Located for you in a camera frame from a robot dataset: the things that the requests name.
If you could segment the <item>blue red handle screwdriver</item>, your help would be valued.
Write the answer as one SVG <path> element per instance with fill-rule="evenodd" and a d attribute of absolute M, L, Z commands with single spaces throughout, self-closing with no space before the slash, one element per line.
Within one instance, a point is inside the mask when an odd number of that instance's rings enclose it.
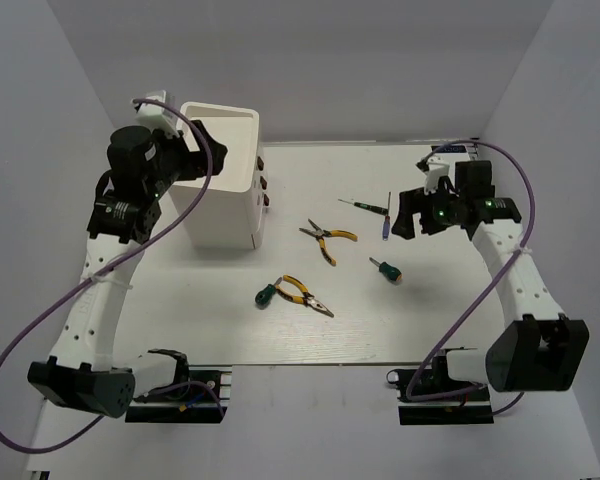
<path fill-rule="evenodd" d="M 390 220 L 390 207 L 391 207 L 391 193 L 388 193 L 387 198 L 387 207 L 384 215 L 384 221 L 382 226 L 382 240 L 387 241 L 389 239 L 390 230 L 391 230 L 391 220 Z"/>

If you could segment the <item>black green precision screwdriver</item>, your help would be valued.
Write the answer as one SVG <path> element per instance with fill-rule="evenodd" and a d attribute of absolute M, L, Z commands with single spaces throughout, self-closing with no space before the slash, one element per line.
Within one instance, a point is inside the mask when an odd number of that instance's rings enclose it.
<path fill-rule="evenodd" d="M 368 212 L 371 212 L 374 214 L 381 215 L 381 216 L 387 216 L 389 214 L 389 210 L 387 208 L 381 207 L 381 206 L 370 205 L 370 204 L 363 203 L 363 202 L 357 202 L 354 200 L 344 200 L 344 199 L 340 199 L 340 202 L 354 206 L 354 207 L 359 208 L 364 211 L 368 211 Z"/>

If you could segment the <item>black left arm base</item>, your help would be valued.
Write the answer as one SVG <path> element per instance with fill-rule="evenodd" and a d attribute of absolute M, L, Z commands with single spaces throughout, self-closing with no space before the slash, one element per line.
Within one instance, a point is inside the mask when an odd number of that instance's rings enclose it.
<path fill-rule="evenodd" d="M 130 404 L 124 420 L 128 424 L 220 424 L 228 409 L 231 384 L 231 366 L 191 367 L 188 384 L 139 397 Z"/>

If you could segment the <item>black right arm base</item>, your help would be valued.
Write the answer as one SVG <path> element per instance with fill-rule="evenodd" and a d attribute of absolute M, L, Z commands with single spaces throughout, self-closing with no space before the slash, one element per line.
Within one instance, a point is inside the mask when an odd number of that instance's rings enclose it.
<path fill-rule="evenodd" d="M 449 380 L 426 369 L 415 384 L 411 397 L 407 387 L 415 368 L 395 368 L 385 376 L 388 387 L 397 393 L 401 426 L 459 426 L 494 423 L 491 398 L 486 388 L 473 389 L 471 383 Z"/>

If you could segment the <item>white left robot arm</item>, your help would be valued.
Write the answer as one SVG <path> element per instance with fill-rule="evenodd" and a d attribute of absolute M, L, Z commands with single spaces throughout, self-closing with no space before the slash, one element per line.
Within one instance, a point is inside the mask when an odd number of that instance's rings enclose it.
<path fill-rule="evenodd" d="M 155 239 L 160 200 L 178 181 L 221 173 L 228 152 L 203 122 L 193 121 L 198 149 L 181 131 L 126 126 L 107 148 L 109 169 L 95 188 L 82 271 L 86 288 L 73 295 L 63 330 L 47 360 L 34 362 L 28 382 L 54 405 L 119 418 L 131 401 L 155 388 L 179 399 L 191 387 L 186 357 L 153 349 L 131 365 L 115 365 L 113 346 L 131 279 Z"/>

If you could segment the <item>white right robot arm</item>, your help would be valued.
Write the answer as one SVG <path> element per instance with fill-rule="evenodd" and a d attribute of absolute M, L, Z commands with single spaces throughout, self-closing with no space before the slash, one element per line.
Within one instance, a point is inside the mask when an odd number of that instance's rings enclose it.
<path fill-rule="evenodd" d="M 479 388 L 497 392 L 566 391 L 589 340 L 582 320 L 553 299 L 526 244 L 531 231 L 516 203 L 497 196 L 488 161 L 417 164 L 422 187 L 401 193 L 393 234 L 406 240 L 458 226 L 481 255 L 505 327 L 485 350 L 434 347 L 406 387 L 411 402 L 452 399 Z"/>

